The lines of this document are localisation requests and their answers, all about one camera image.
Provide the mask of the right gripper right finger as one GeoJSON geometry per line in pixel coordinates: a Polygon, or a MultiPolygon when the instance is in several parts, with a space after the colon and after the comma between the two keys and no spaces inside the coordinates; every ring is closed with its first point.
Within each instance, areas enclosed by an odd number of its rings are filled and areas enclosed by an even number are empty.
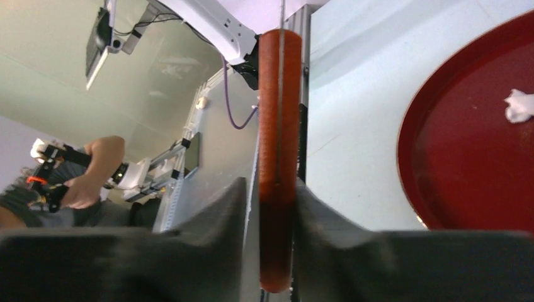
{"type": "Polygon", "coordinates": [[[521,232],[382,231],[356,225],[298,182],[303,301],[532,301],[533,237],[521,232]]]}

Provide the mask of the round red plate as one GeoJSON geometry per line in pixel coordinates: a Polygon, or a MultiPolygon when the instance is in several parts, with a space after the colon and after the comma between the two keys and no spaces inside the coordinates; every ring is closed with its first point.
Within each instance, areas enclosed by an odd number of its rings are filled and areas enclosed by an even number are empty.
{"type": "Polygon", "coordinates": [[[403,190],[430,229],[533,231],[533,121],[505,98],[533,92],[533,12],[481,35],[441,65],[399,132],[403,190]]]}

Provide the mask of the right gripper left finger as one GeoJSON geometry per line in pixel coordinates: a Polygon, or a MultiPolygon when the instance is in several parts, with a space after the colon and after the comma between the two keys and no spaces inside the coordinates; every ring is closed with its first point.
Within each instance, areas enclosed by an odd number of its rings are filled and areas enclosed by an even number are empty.
{"type": "Polygon", "coordinates": [[[174,230],[1,233],[2,301],[238,301],[247,184],[235,179],[174,230]]]}

